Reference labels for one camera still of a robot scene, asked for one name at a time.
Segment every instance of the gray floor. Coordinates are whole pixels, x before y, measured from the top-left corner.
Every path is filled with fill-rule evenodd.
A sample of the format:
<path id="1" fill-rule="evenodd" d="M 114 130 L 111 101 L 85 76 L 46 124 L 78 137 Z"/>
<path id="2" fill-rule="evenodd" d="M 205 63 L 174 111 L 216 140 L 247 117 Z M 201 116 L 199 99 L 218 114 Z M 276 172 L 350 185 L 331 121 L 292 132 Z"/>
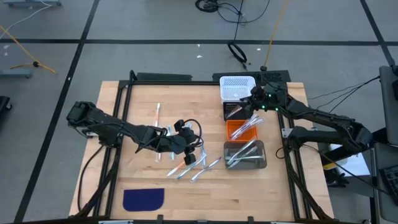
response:
<path id="1" fill-rule="evenodd" d="M 234 24 L 225 22 L 216 13 L 198 11 L 194 2 L 101 0 L 88 39 L 211 40 L 233 37 Z M 239 6 L 238 0 L 228 2 Z M 245 16 L 248 19 L 256 17 L 265 2 L 245 1 Z M 20 39 L 79 39 L 92 3 L 93 0 L 64 0 L 63 7 L 42 11 L 10 32 Z M 239 28 L 237 39 L 269 39 L 282 3 L 272 0 L 264 17 Z M 398 2 L 367 0 L 367 3 L 385 40 L 398 41 Z M 0 4 L 0 25 L 7 27 L 34 10 L 10 9 Z M 225 14 L 230 19 L 235 18 L 228 11 Z M 377 40 L 358 0 L 290 1 L 275 39 Z M 0 95 L 10 96 L 14 105 L 0 134 L 0 223 L 12 222 L 15 217 L 77 47 L 76 44 L 24 46 L 43 63 L 56 69 L 57 74 L 34 69 L 31 79 L 0 81 Z M 240 47 L 251 62 L 248 70 L 258 70 L 264 63 L 268 46 Z M 389 47 L 389 50 L 398 60 L 398 47 Z M 30 62 L 15 44 L 0 44 L 0 58 L 0 68 Z M 268 67 L 270 70 L 289 70 L 292 81 L 304 82 L 308 96 L 317 96 L 376 77 L 378 67 L 386 63 L 379 46 L 275 45 Z M 211 80 L 216 72 L 243 70 L 226 45 L 86 44 L 25 221 L 68 215 L 86 142 L 67 127 L 67 112 L 76 100 L 95 102 L 102 81 L 126 79 L 130 69 L 191 74 L 194 80 Z M 313 100 L 310 104 L 318 106 L 329 99 Z M 335 113 L 356 118 L 371 131 L 383 127 L 379 83 L 372 82 L 357 91 Z M 330 195 L 336 218 L 359 222 L 370 217 L 368 198 L 340 189 L 331 189 Z"/>

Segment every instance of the blue cloth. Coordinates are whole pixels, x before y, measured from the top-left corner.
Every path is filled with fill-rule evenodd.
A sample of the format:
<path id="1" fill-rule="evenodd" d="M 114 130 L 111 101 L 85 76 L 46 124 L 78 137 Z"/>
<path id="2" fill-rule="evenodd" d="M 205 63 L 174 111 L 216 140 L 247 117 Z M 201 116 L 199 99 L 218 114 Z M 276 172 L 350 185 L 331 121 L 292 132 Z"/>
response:
<path id="1" fill-rule="evenodd" d="M 154 211 L 164 203 L 164 189 L 124 190 L 123 208 L 129 212 Z"/>

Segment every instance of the wooden tabletop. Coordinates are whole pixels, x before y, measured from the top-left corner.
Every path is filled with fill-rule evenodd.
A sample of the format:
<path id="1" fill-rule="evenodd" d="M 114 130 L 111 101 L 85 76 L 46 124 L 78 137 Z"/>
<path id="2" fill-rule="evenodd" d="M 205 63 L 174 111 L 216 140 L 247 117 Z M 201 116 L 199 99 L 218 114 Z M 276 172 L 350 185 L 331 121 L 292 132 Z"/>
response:
<path id="1" fill-rule="evenodd" d="M 113 112 L 117 87 L 118 82 L 102 83 L 96 105 L 105 113 Z M 303 83 L 288 83 L 288 88 L 294 98 L 307 103 Z M 123 111 L 125 92 L 119 118 Z M 158 102 L 161 103 L 159 126 L 173 125 L 179 119 L 197 119 L 202 126 L 208 154 L 206 163 L 210 164 L 223 155 L 226 124 L 219 86 L 134 85 L 127 122 L 153 125 Z M 181 170 L 167 177 L 167 173 L 182 162 L 183 154 L 171 161 L 169 154 L 165 153 L 162 154 L 161 162 L 156 162 L 154 152 L 143 149 L 135 154 L 137 145 L 125 138 L 111 218 L 155 220 L 158 214 L 163 214 L 165 220 L 245 221 L 248 216 L 253 216 L 255 221 L 294 221 L 285 161 L 275 156 L 276 150 L 282 146 L 277 113 L 260 111 L 258 115 L 265 119 L 257 128 L 259 140 L 264 142 L 267 167 L 260 170 L 228 171 L 224 161 L 220 161 L 202 173 L 195 183 L 191 183 L 190 179 L 201 166 L 197 166 L 181 180 L 175 179 Z M 295 121 L 295 125 L 312 127 L 312 123 L 305 120 Z M 195 124 L 193 130 L 198 132 Z M 81 167 L 98 148 L 97 138 L 88 140 Z M 195 154 L 199 158 L 200 150 L 197 149 Z M 302 147 L 301 157 L 308 191 L 325 213 L 333 217 L 320 156 L 311 149 Z M 98 186 L 103 158 L 104 150 L 91 161 L 86 170 L 81 193 L 82 205 L 90 199 Z M 153 212 L 128 212 L 123 208 L 124 190 L 153 188 L 165 189 L 165 200 L 160 209 Z M 298 189 L 297 192 L 300 216 L 305 217 L 301 194 Z M 100 214 L 104 213 L 107 196 L 106 189 Z M 76 199 L 77 185 L 71 215 L 77 213 Z"/>

